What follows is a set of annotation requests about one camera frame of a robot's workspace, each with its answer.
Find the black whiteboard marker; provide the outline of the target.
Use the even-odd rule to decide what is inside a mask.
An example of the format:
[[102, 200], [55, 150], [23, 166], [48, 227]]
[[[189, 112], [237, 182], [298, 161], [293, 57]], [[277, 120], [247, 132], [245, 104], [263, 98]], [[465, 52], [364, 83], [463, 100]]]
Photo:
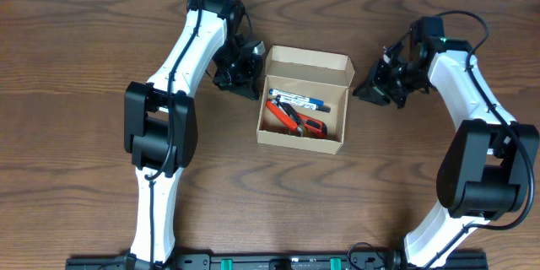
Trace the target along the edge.
[[318, 104], [315, 104], [315, 103], [302, 101], [302, 100], [297, 100], [297, 99], [293, 99], [293, 98], [283, 96], [283, 95], [278, 95], [276, 97], [276, 100], [279, 101], [279, 102], [282, 102], [284, 104], [296, 105], [296, 106], [306, 108], [306, 109], [310, 109], [310, 110], [314, 110], [314, 111], [322, 111], [322, 112], [326, 112], [326, 113], [331, 112], [331, 108], [326, 106], [326, 105], [318, 105]]

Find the blue whiteboard marker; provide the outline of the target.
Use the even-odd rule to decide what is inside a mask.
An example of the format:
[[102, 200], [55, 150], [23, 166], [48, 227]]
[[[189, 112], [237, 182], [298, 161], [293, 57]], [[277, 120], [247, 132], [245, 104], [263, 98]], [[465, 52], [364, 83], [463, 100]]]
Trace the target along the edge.
[[269, 94], [273, 95], [273, 96], [282, 95], [282, 96], [287, 96], [287, 97], [292, 98], [292, 99], [301, 100], [301, 101], [304, 101], [304, 102], [310, 102], [310, 103], [313, 103], [313, 104], [316, 104], [316, 105], [324, 105], [324, 102], [322, 100], [318, 100], [318, 99], [314, 99], [314, 98], [311, 98], [311, 97], [306, 97], [306, 96], [303, 96], [303, 95], [282, 91], [280, 89], [270, 89]]

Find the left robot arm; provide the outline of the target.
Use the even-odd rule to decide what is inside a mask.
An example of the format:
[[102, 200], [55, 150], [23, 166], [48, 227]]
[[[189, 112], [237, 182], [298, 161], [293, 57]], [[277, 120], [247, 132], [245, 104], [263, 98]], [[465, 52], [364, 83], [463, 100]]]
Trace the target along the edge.
[[198, 140], [194, 96], [214, 63], [213, 84], [258, 100], [264, 44], [243, 36], [241, 0], [188, 0], [186, 23], [161, 67], [124, 95], [124, 149], [138, 180], [138, 218], [126, 269], [172, 269], [177, 188]]

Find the cardboard box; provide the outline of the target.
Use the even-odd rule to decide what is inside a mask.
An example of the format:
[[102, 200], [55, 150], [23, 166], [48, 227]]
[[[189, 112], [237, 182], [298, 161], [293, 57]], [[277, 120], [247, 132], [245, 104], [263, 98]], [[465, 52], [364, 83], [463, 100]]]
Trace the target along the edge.
[[[265, 67], [262, 104], [257, 123], [259, 143], [336, 154], [343, 146], [348, 109], [349, 86], [354, 78], [351, 59], [342, 54], [311, 51], [287, 46], [273, 46]], [[301, 114], [327, 125], [327, 137], [316, 137], [305, 128], [304, 136], [291, 132], [266, 107], [273, 100], [270, 89], [322, 100], [330, 113], [314, 111], [294, 105]]]

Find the red utility knife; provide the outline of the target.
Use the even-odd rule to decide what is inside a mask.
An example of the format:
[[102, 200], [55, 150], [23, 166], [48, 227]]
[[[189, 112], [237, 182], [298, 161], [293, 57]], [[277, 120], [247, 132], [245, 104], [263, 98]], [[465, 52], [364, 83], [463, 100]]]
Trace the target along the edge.
[[302, 126], [316, 137], [325, 139], [327, 137], [327, 125], [320, 120], [306, 116], [304, 114], [298, 114]]

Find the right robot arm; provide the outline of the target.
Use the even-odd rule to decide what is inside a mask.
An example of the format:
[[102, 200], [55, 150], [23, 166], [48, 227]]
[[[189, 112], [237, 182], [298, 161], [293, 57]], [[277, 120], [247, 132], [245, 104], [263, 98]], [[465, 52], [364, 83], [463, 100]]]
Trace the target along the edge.
[[446, 35], [442, 14], [424, 16], [385, 48], [354, 90], [360, 100], [402, 108], [414, 91], [435, 89], [456, 129], [437, 174], [435, 205], [381, 256], [383, 269], [472, 267], [471, 257], [454, 252], [472, 232], [512, 230], [532, 209], [539, 132], [497, 101], [476, 50]]

